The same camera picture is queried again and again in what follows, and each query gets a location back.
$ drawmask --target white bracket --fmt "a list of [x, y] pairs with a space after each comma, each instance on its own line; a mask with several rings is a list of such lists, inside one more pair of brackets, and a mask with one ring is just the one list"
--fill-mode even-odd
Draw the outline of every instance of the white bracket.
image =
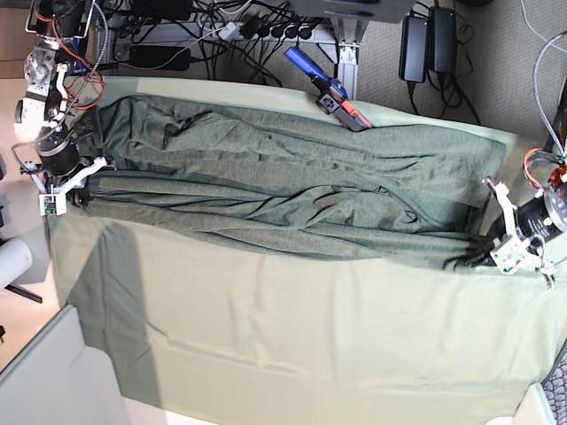
[[95, 158], [95, 161], [91, 166], [87, 166], [83, 168], [79, 173], [71, 177], [62, 186], [50, 187], [49, 191], [43, 186], [39, 178], [37, 178], [37, 175], [32, 174], [32, 178], [34, 178], [34, 176], [36, 177], [34, 178], [34, 182], [40, 190], [40, 195], [39, 195], [40, 214], [42, 216], [65, 214], [67, 212], [67, 200], [66, 200], [67, 192], [74, 188], [84, 187], [85, 179], [90, 175], [93, 175], [94, 173], [96, 173], [106, 165], [107, 162], [105, 158], [103, 157]]
[[494, 184], [489, 177], [483, 179], [482, 182], [490, 188], [496, 197], [504, 214], [504, 225], [506, 227], [506, 235], [501, 241], [494, 242], [494, 249], [490, 252], [494, 263], [502, 274], [515, 274], [522, 268], [535, 268], [546, 278], [548, 288], [553, 289], [555, 286], [555, 267], [550, 260], [545, 258], [542, 247], [538, 251], [539, 255], [532, 254], [528, 251], [532, 242], [527, 238], [521, 239], [517, 233], [517, 206], [508, 197], [508, 186], [503, 182]]

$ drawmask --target white object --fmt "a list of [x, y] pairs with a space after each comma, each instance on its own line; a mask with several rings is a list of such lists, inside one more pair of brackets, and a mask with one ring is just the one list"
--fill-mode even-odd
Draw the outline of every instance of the white object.
[[209, 35], [213, 35], [214, 33], [218, 33], [219, 31], [222, 31], [224, 27], [219, 27], [216, 28], [208, 33], [206, 33], [205, 35], [200, 36], [197, 40], [195, 40], [194, 42], [192, 42], [191, 44], [189, 44], [188, 46], [183, 47], [181, 50], [179, 50], [177, 53], [174, 54], [174, 56], [172, 56], [170, 59], [168, 59], [166, 62], [164, 62], [163, 64], [159, 65], [159, 66], [153, 66], [150, 68], [146, 68], [144, 66], [133, 66], [130, 64], [124, 64], [124, 63], [120, 63], [122, 66], [126, 66], [128, 68], [134, 68], [134, 69], [160, 69], [163, 68], [164, 66], [169, 65], [171, 62], [174, 61], [175, 58], [177, 58], [179, 55], [181, 55], [184, 51], [186, 51], [189, 47], [191, 47], [193, 44], [196, 44], [198, 42], [200, 42], [201, 40], [207, 38]]
[[84, 187], [84, 180], [93, 175], [103, 166], [106, 166], [106, 159], [95, 158], [92, 166], [83, 168], [79, 173], [69, 179], [64, 185], [53, 188], [53, 193], [46, 193], [45, 187], [41, 181], [34, 179], [35, 184], [39, 188], [39, 211], [41, 215], [62, 215], [67, 212], [66, 194], [75, 187]]
[[252, 0], [248, 0], [246, 3], [244, 3], [242, 6], [240, 6], [238, 9], [235, 9], [234, 11], [227, 11], [226, 9], [222, 9], [221, 7], [219, 7], [219, 12], [224, 13], [225, 15], [238, 15], [241, 12], [244, 12], [246, 9], [248, 9], [250, 6], [252, 5]]
[[555, 425], [541, 384], [530, 385], [513, 418], [494, 418], [486, 425]]
[[113, 364], [67, 306], [0, 374], [2, 423], [129, 425]]
[[[541, 40], [543, 40], [545, 43], [547, 43], [547, 42], [548, 42], [548, 39], [547, 39], [546, 37], [544, 37], [543, 35], [541, 35], [540, 33], [538, 33], [538, 32], [536, 31], [536, 29], [535, 29], [534, 27], [532, 27], [532, 24], [530, 24], [530, 21], [528, 20], [528, 14], [527, 14], [527, 12], [525, 11], [525, 3], [524, 3], [524, 0], [520, 0], [520, 4], [522, 5], [522, 15], [524, 16], [525, 25], [526, 25], [528, 28], [530, 28], [530, 31], [532, 31], [534, 34], [536, 34]], [[555, 47], [556, 49], [562, 51], [563, 53], [567, 53], [567, 50], [562, 49], [562, 48], [559, 47], [559, 46], [553, 45], [553, 47]]]
[[225, 42], [231, 42], [237, 37], [238, 29], [240, 29], [240, 27], [237, 24], [229, 22], [226, 27], [219, 31], [219, 38]]
[[0, 289], [22, 276], [32, 266], [32, 252], [26, 243], [10, 239], [0, 246]]

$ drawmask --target cable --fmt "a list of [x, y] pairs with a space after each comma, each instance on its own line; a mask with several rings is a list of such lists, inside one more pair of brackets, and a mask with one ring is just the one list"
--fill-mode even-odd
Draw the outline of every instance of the cable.
[[459, 96], [461, 97], [461, 99], [464, 99], [465, 104], [467, 104], [467, 106], [469, 107], [470, 112], [472, 113], [472, 115], [475, 117], [475, 120], [477, 121], [477, 125], [481, 126], [482, 124], [480, 123], [480, 118], [478, 117], [477, 111], [475, 110], [474, 106], [472, 105], [472, 102], [469, 100], [469, 97], [461, 89], [461, 86], [459, 86], [459, 83], [457, 82], [456, 78], [454, 79], [454, 88], [457, 91], [457, 93], [459, 94]]
[[258, 73], [260, 73], [260, 69], [266, 69], [266, 64], [268, 63], [268, 61], [272, 58], [272, 56], [274, 55], [274, 53], [276, 53], [278, 50], [280, 50], [282, 48], [282, 46], [284, 45], [284, 40], [285, 37], [283, 39], [278, 40], [278, 42], [276, 43], [276, 45], [274, 46], [274, 48], [272, 49], [272, 51], [270, 51], [270, 53], [268, 54], [268, 56], [261, 61], [261, 56], [260, 56], [260, 67], [258, 67], [256, 69], [256, 72], [248, 79], [248, 82], [253, 81], [253, 79], [256, 77], [256, 75], [258, 75]]
[[[103, 25], [104, 25], [104, 28], [105, 28], [105, 40], [103, 41], [103, 47], [102, 47], [102, 49], [101, 49], [101, 51], [98, 55], [97, 62], [93, 66], [91, 66], [84, 58], [81, 58], [80, 56], [76, 55], [68, 47], [65, 46], [65, 44], [63, 43], [63, 40], [61, 39], [61, 36], [59, 35], [59, 31], [57, 29], [57, 21], [56, 20], [51, 21], [51, 28], [53, 30], [53, 34], [55, 35], [55, 38], [58, 41], [59, 46], [69, 56], [71, 56], [72, 58], [75, 58], [76, 60], [79, 60], [90, 70], [89, 75], [87, 76], [87, 78], [85, 78], [85, 81], [81, 85], [81, 87], [79, 88], [79, 91], [77, 92], [76, 96], [74, 96], [74, 98], [71, 101], [71, 103], [69, 104], [69, 106], [67, 106], [66, 111], [63, 115], [63, 118], [61, 119], [61, 122], [63, 122], [65, 120], [66, 116], [68, 115], [68, 113], [71, 111], [72, 108], [83, 110], [83, 109], [89, 109], [92, 106], [95, 106], [100, 101], [100, 99], [102, 98], [102, 92], [103, 92], [104, 87], [105, 87], [105, 84], [103, 83], [101, 76], [97, 73], [97, 68], [98, 68], [98, 66], [100, 65], [100, 62], [103, 59], [103, 56], [106, 52], [106, 47], [107, 47], [107, 44], [108, 44], [108, 39], [109, 39], [108, 23], [106, 22], [105, 14], [102, 11], [102, 9], [100, 8], [100, 6], [98, 5], [97, 1], [92, 0], [92, 3], [93, 3], [93, 6], [95, 7], [95, 9], [97, 10], [97, 12], [99, 13], [100, 18], [102, 19]], [[91, 102], [90, 104], [75, 106], [76, 103], [79, 101], [79, 98], [81, 97], [82, 92], [85, 90], [87, 85], [90, 82], [93, 81], [93, 78], [95, 78], [95, 77], [96, 77], [95, 82], [100, 84], [100, 86], [102, 88], [101, 92], [98, 95], [98, 98], [95, 101]]]
[[523, 169], [524, 169], [525, 179], [530, 183], [530, 185], [534, 189], [536, 190], [543, 189], [543, 185], [537, 179], [535, 179], [531, 174], [532, 166], [537, 165], [539, 163], [546, 163], [546, 164], [553, 164], [556, 166], [560, 166], [549, 177], [548, 186], [549, 184], [554, 186], [554, 182], [560, 181], [561, 174], [563, 172], [561, 172], [561, 174], [558, 174], [557, 176], [555, 176], [555, 173], [559, 169], [563, 168], [564, 170], [563, 157], [555, 155], [554, 153], [551, 152], [543, 151], [540, 148], [532, 148], [528, 150], [524, 155]]
[[[233, 7], [233, 6], [237, 6], [237, 5], [241, 5], [242, 2], [238, 2], [238, 1], [234, 1], [234, 2], [218, 2], [218, 3], [204, 3], [200, 0], [194, 0], [194, 7], [193, 7], [193, 17], [194, 19], [197, 21], [197, 23], [199, 24], [200, 30], [198, 31], [198, 34], [195, 35], [193, 34], [183, 23], [178, 22], [178, 21], [174, 21], [171, 19], [167, 19], [173, 23], [175, 23], [176, 25], [178, 25], [179, 27], [181, 27], [185, 32], [187, 32], [189, 35], [191, 35], [191, 37], [194, 37], [195, 39], [201, 39], [200, 41], [198, 41], [198, 46], [200, 48], [201, 54], [202, 54], [202, 58], [198, 58], [198, 59], [193, 59], [192, 62], [205, 62], [206, 68], [207, 68], [207, 78], [210, 79], [216, 79], [216, 65], [217, 65], [217, 60], [220, 56], [222, 56], [224, 53], [228, 52], [229, 50], [231, 51], [231, 57], [232, 55], [234, 55], [235, 51], [240, 51], [241, 52], [241, 60], [243, 60], [243, 62], [247, 65], [250, 66], [254, 71], [255, 71], [255, 75], [257, 75], [258, 73], [260, 73], [262, 75], [262, 77], [264, 78], [264, 80], [266, 78], [269, 78], [270, 80], [275, 81], [280, 87], [283, 86], [283, 84], [279, 81], [279, 79], [277, 79], [270, 71], [268, 71], [267, 69], [265, 69], [263, 67], [263, 63], [266, 63], [267, 59], [269, 59], [269, 57], [271, 56], [271, 53], [268, 54], [267, 58], [264, 58], [264, 56], [261, 56], [260, 61], [256, 61], [255, 59], [253, 59], [250, 55], [251, 52], [250, 51], [245, 51], [242, 48], [237, 46], [237, 42], [226, 42], [224, 40], [205, 40], [206, 38], [206, 34], [204, 32], [204, 30], [206, 29], [206, 27], [208, 25], [213, 26], [213, 25], [219, 25], [222, 23], [222, 26], [226, 26], [227, 25], [227, 21], [225, 20], [225, 18], [222, 16], [221, 12], [219, 11], [220, 8], [226, 8], [226, 7]], [[290, 15], [294, 15], [294, 13], [292, 11], [289, 10], [290, 8], [290, 3], [288, 1], [284, 1], [281, 2], [278, 6], [272, 6], [269, 4], [265, 4], [262, 1], [258, 1], [258, 0], [252, 0], [251, 4], [258, 4], [261, 6], [264, 6], [266, 8], [268, 8], [271, 11], [271, 14], [276, 14], [276, 18], [273, 20], [273, 23], [275, 24], [276, 21], [278, 20], [278, 18], [282, 17], [286, 20], [289, 20]], [[128, 11], [120, 11], [121, 15], [132, 15], [131, 12]], [[124, 65], [126, 67], [131, 67], [134, 69], [143, 69], [143, 70], [148, 70], [148, 69], [152, 69], [153, 67], [136, 67], [136, 66], [131, 66], [128, 63], [125, 63], [125, 61], [120, 60], [119, 55], [116, 52], [116, 45], [117, 45], [117, 39], [118, 38], [125, 38], [129, 35], [134, 34], [138, 34], [139, 30], [141, 29], [141, 25], [143, 25], [145, 22], [142, 21], [140, 22], [139, 20], [136, 20], [136, 16], [134, 16], [134, 19], [129, 19], [128, 22], [120, 27], [116, 27], [116, 28], [112, 28], [113, 31], [116, 31], [119, 34], [118, 37], [115, 37], [113, 40], [113, 59], [116, 63]], [[150, 30], [148, 30], [144, 36], [143, 39], [153, 30], [153, 27], [150, 28]], [[211, 53], [209, 54], [206, 51], [206, 46], [210, 46], [211, 47]]]
[[563, 259], [561, 259], [560, 261], [557, 261], [554, 266], [555, 268], [559, 268], [559, 266], [562, 266], [563, 264], [565, 264], [565, 262], [567, 262], [567, 257], [564, 257]]
[[409, 95], [409, 102], [411, 103], [411, 107], [414, 108], [414, 112], [416, 115], [419, 115], [419, 111], [417, 110], [416, 102], [414, 101], [414, 91], [416, 90], [416, 84], [413, 81], [408, 81], [408, 95]]
[[541, 101], [540, 101], [540, 91], [538, 89], [538, 71], [540, 69], [540, 63], [541, 60], [543, 59], [543, 56], [545, 55], [546, 51], [548, 51], [549, 46], [554, 45], [554, 43], [559, 40], [561, 37], [563, 37], [564, 35], [567, 34], [567, 31], [562, 32], [561, 34], [556, 35], [555, 37], [553, 37], [551, 40], [549, 40], [545, 46], [543, 46], [543, 48], [540, 51], [540, 54], [538, 55], [537, 60], [535, 61], [535, 65], [533, 66], [533, 76], [532, 76], [532, 84], [533, 84], [533, 96], [535, 97], [535, 102], [538, 106], [538, 111], [540, 113], [540, 117], [543, 120], [543, 123], [546, 125], [546, 127], [548, 128], [548, 132], [551, 135], [551, 137], [553, 138], [555, 144], [557, 145], [557, 149], [559, 150], [559, 152], [561, 153], [561, 156], [565, 159], [565, 161], [567, 161], [567, 154], [565, 153], [565, 149], [563, 148], [563, 146], [561, 145], [561, 141], [559, 140], [559, 137], [557, 137], [557, 134], [555, 133], [555, 130], [553, 129], [553, 127], [551, 126], [551, 123], [549, 122], [548, 117], [546, 116], [546, 113], [543, 111], [543, 107], [541, 106]]
[[103, 4], [100, 6], [102, 7], [105, 11], [110, 12], [110, 16], [114, 15], [114, 13], [116, 13], [117, 11], [119, 11], [122, 8], [122, 5], [124, 4], [124, 0], [120, 0], [118, 2], [118, 4], [116, 5], [116, 7], [114, 7], [113, 9], [109, 9], [107, 7], [105, 7], [105, 2], [103, 2]]
[[[50, 136], [51, 134], [53, 134], [53, 132], [55, 131], [55, 129], [52, 129], [47, 135], [45, 135], [43, 138], [47, 138], [48, 136]], [[21, 159], [19, 159], [18, 153], [16, 153], [16, 149], [24, 147], [24, 146], [31, 146], [31, 145], [35, 145], [37, 142], [40, 142], [42, 139], [38, 139], [35, 140], [33, 142], [20, 142], [20, 143], [15, 143], [12, 146], [12, 155], [14, 157], [14, 159], [16, 159], [16, 162], [18, 163], [18, 165], [20, 166], [20, 168], [22, 169], [22, 171], [25, 174], [39, 174], [43, 171], [43, 167], [38, 168], [34, 171], [30, 171], [27, 169], [27, 167], [25, 166], [25, 164], [22, 162]]]
[[153, 24], [153, 26], [150, 27], [150, 29], [148, 29], [144, 35], [142, 35], [142, 38], [140, 38], [140, 40], [134, 40], [134, 34], [132, 34], [130, 36], [130, 41], [132, 42], [132, 44], [140, 44], [143, 43], [144, 40], [146, 39], [146, 37], [148, 35], [150, 35], [150, 32], [153, 31], [154, 29], [156, 29], [159, 25], [159, 22], [156, 22], [155, 24]]
[[[532, 27], [532, 24], [530, 24], [530, 21], [528, 20], [528, 16], [527, 16], [527, 15], [528, 15], [528, 14], [527, 14], [527, 11], [525, 10], [525, 3], [524, 3], [524, 0], [520, 0], [520, 4], [522, 5], [522, 15], [524, 16], [525, 25], [528, 26], [528, 28], [530, 28], [530, 30], [531, 30], [534, 34], [536, 34], [541, 40], [543, 40], [545, 43], [547, 43], [547, 42], [548, 42], [548, 39], [547, 39], [546, 37], [544, 37], [543, 35], [541, 35], [540, 33], [538, 33], [538, 32], [535, 30], [535, 28]], [[562, 51], [563, 53], [567, 53], [567, 50], [566, 50], [566, 49], [562, 49], [561, 47], [555, 46], [555, 45], [554, 45], [553, 47], [555, 47], [556, 49]]]
[[420, 6], [424, 7], [424, 8], [427, 9], [428, 11], [431, 10], [431, 7], [429, 7], [427, 4], [423, 4], [422, 2], [417, 2], [416, 4], [419, 4]]
[[422, 18], [426, 18], [426, 19], [429, 18], [429, 16], [427, 16], [425, 13], [421, 13], [421, 12], [410, 11], [409, 14], [411, 16], [414, 16], [414, 15], [421, 16]]
[[236, 9], [235, 11], [227, 11], [227, 10], [219, 7], [219, 12], [222, 12], [225, 15], [238, 15], [240, 12], [244, 12], [246, 9], [248, 9], [251, 5], [252, 5], [252, 0], [248, 0], [242, 6], [240, 6], [238, 9]]
[[163, 63], [160, 66], [153, 66], [153, 67], [148, 67], [148, 68], [144, 68], [142, 66], [132, 66], [130, 64], [125, 64], [125, 63], [120, 63], [123, 66], [127, 66], [128, 68], [134, 68], [134, 69], [147, 69], [147, 70], [152, 70], [152, 69], [160, 69], [163, 68], [164, 66], [169, 65], [171, 62], [174, 61], [175, 58], [177, 58], [179, 55], [181, 55], [184, 51], [186, 51], [188, 48], [190, 48], [192, 45], [200, 42], [201, 40], [203, 40], [204, 38], [208, 37], [209, 35], [213, 34], [213, 33], [218, 33], [219, 31], [221, 31], [222, 29], [224, 29], [224, 27], [220, 27], [217, 29], [214, 29], [213, 31], [206, 33], [205, 35], [199, 37], [197, 40], [195, 40], [194, 42], [190, 43], [188, 46], [184, 47], [183, 49], [179, 50], [178, 52], [176, 52], [174, 54], [174, 56], [172, 56], [167, 62]]
[[557, 106], [561, 105], [561, 99], [563, 97], [563, 91], [565, 90], [565, 84], [567, 84], [567, 75], [565, 75], [565, 78], [563, 79], [563, 84], [561, 85], [561, 88], [559, 89], [559, 97], [557, 98]]

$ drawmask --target green cloth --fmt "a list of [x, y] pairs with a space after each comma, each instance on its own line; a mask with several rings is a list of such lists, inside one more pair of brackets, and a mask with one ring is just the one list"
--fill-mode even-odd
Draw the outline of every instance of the green cloth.
[[[107, 104], [167, 93], [328, 118], [291, 90], [155, 77], [106, 82]], [[421, 123], [498, 140], [508, 146], [500, 178], [514, 201], [532, 198], [521, 171], [531, 142], [355, 105], [375, 126]], [[49, 224], [59, 300], [77, 306], [87, 345], [111, 356], [122, 395], [213, 423], [485, 425], [514, 414], [567, 336], [565, 268], [546, 291], [534, 272], [263, 255], [77, 208]], [[555, 252], [560, 259], [565, 249]]]
[[502, 144], [415, 125], [351, 133], [315, 120], [164, 97], [98, 113], [91, 148], [117, 171], [86, 212], [206, 242], [316, 259], [442, 267], [474, 248]]

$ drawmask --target gray surface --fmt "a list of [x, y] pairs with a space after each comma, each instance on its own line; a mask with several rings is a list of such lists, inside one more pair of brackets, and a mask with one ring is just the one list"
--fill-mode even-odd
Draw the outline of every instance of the gray surface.
[[400, 22], [414, 0], [382, 0], [379, 2], [345, 2], [330, 0], [291, 0], [299, 16], [320, 18], [370, 17], [380, 22]]
[[[544, 35], [551, 37], [567, 28], [567, 2], [565, 0], [525, 0], [531, 23]], [[452, 1], [442, 1], [444, 5]], [[534, 35], [522, 19], [519, 0], [495, 0], [483, 8], [470, 8], [460, 4], [457, 11], [467, 18], [475, 29], [475, 37], [468, 45], [474, 72], [460, 82], [486, 127], [527, 135], [543, 141], [546, 130], [540, 121], [532, 95], [532, 67], [543, 42]], [[412, 112], [408, 91], [398, 79], [401, 24], [371, 22], [363, 39], [359, 73], [358, 99]], [[268, 69], [283, 81], [286, 88], [302, 89], [315, 93], [306, 77], [283, 57], [284, 46], [270, 60]], [[332, 63], [316, 46], [303, 44], [325, 71], [332, 71]], [[196, 64], [185, 75], [162, 73], [171, 76], [205, 78], [204, 66]], [[466, 73], [468, 65], [461, 56], [458, 73]], [[147, 75], [147, 71], [127, 70], [121, 74]], [[246, 81], [242, 73], [249, 71], [235, 61], [219, 73], [219, 79]], [[540, 68], [542, 103], [549, 115], [555, 106], [563, 79], [567, 74], [567, 55], [552, 50]], [[421, 113], [436, 117], [442, 110], [439, 94], [428, 84], [416, 88], [415, 99]], [[446, 118], [473, 122], [465, 106], [449, 111]]]

